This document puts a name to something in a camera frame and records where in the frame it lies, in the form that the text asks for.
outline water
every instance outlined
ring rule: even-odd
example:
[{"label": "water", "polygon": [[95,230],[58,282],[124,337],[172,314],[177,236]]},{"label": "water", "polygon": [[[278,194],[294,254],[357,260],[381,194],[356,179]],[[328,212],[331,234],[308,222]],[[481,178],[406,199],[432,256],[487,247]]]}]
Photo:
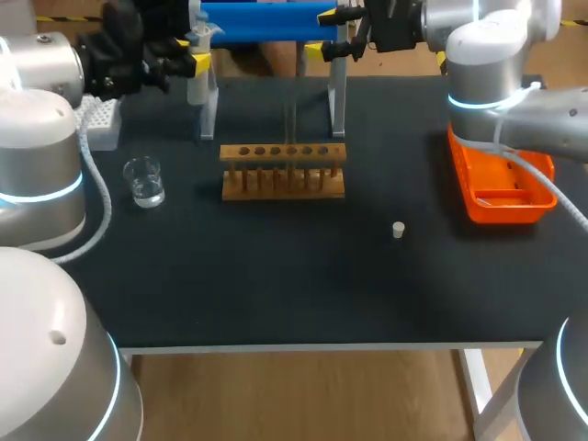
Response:
[{"label": "water", "polygon": [[132,181],[133,198],[142,209],[152,209],[165,200],[164,184],[157,175],[147,175]]}]

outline table leg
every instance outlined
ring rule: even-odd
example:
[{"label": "table leg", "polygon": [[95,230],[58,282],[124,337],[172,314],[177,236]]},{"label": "table leg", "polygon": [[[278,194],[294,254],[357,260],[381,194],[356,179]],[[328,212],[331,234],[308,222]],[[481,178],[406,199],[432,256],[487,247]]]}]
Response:
[{"label": "table leg", "polygon": [[473,415],[476,441],[493,441],[516,417],[516,383],[521,369],[532,353],[533,350],[526,350],[521,355],[496,393],[492,395],[481,350],[459,351]]}]

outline metal stand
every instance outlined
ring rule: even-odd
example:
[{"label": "metal stand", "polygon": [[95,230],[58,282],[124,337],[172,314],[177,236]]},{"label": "metal stand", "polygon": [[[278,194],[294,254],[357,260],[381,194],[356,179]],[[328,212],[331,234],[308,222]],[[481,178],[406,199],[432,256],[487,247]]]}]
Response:
[{"label": "metal stand", "polygon": [[[337,0],[338,6],[348,6],[349,0]],[[347,41],[349,25],[337,27],[337,42]],[[329,77],[329,108],[331,130],[334,138],[345,136],[345,90],[347,88],[347,59],[337,58],[331,62]]]},{"label": "metal stand", "polygon": [[492,395],[488,374],[480,349],[459,350],[469,404],[474,421],[476,441],[496,439],[506,426],[516,417],[516,384],[523,366],[534,349],[526,349],[508,373],[500,388]]}]

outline blue cylinder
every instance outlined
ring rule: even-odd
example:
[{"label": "blue cylinder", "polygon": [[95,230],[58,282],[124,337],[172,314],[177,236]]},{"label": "blue cylinder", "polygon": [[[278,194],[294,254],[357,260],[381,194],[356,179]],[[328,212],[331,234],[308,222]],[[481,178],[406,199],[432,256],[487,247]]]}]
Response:
[{"label": "blue cylinder", "polygon": [[319,26],[317,16],[336,2],[303,3],[203,3],[209,22],[224,33],[212,38],[215,45],[266,41],[325,41],[337,39],[336,26]]}]

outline black table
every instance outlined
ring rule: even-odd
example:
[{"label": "black table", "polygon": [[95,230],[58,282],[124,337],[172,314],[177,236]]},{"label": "black table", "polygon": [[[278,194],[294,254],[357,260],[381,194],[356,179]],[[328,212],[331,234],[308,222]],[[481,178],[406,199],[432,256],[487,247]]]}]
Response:
[{"label": "black table", "polygon": [[[304,81],[298,141],[326,140],[326,83]],[[65,266],[118,345],[529,342],[588,306],[588,237],[562,207],[525,228],[468,220],[441,77],[349,79],[345,200],[221,202],[219,144],[283,142],[287,88],[222,82],[216,140],[198,146],[181,84],[125,101],[119,148],[96,154],[112,225]],[[156,209],[135,208],[122,178],[139,154],[162,164]],[[556,166],[556,183],[588,212],[582,166]],[[80,241],[101,216],[85,184]],[[395,221],[407,228],[399,241]]]}]

